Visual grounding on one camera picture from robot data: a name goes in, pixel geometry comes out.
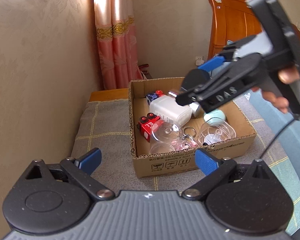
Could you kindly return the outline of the person right hand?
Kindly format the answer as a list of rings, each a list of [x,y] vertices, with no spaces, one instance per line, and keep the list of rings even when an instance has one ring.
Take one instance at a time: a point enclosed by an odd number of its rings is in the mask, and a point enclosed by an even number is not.
[[[296,67],[287,67],[278,73],[279,80],[285,84],[291,84],[300,80],[300,74]],[[276,96],[273,92],[261,90],[262,98],[270,102],[275,108],[282,113],[288,113],[289,101],[281,96]]]

